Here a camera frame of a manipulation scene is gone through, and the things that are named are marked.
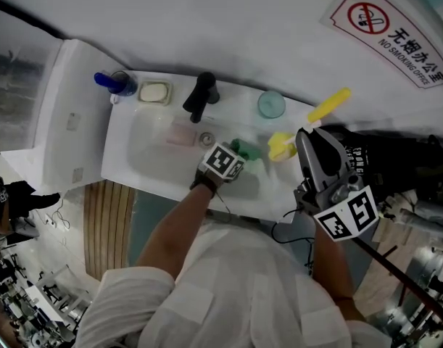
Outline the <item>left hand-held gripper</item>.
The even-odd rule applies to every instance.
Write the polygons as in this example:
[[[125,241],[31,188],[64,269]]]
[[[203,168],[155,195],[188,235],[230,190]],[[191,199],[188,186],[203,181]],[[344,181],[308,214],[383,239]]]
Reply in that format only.
[[[200,159],[194,180],[200,181],[206,177],[217,187],[232,183],[244,169],[246,162],[226,143],[215,143]]]

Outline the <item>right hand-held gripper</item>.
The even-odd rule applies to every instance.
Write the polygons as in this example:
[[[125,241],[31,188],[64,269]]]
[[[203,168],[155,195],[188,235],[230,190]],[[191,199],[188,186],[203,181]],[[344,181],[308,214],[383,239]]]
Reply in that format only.
[[[358,237],[374,225],[378,210],[370,186],[350,171],[344,146],[322,128],[299,129],[296,148],[303,183],[294,191],[297,209],[310,217],[333,241]]]

